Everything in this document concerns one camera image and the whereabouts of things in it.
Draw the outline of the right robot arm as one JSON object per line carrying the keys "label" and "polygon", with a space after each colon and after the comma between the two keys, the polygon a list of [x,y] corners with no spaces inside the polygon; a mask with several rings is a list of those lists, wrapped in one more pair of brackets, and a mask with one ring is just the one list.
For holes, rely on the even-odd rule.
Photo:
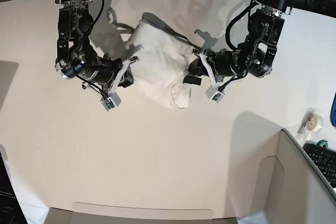
{"label": "right robot arm", "polygon": [[92,88],[106,98],[113,84],[128,87],[134,83],[126,71],[117,79],[123,67],[122,59],[111,60],[107,54],[99,57],[90,44],[91,34],[99,17],[89,13],[92,0],[55,0],[59,10],[56,70],[65,79],[78,78],[82,88]]}

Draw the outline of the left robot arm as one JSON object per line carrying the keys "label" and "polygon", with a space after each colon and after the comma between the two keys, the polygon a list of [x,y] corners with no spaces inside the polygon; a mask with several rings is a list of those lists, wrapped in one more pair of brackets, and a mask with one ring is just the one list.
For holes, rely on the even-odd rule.
{"label": "left robot arm", "polygon": [[[290,0],[254,0],[227,25],[225,41],[230,50],[214,52],[194,49],[197,58],[189,66],[183,82],[201,84],[201,76],[213,76],[222,83],[220,92],[234,81],[248,74],[261,78],[271,72],[277,45],[284,26],[283,14],[290,14]],[[248,15],[248,35],[244,42],[234,46],[230,40],[232,27]]]}

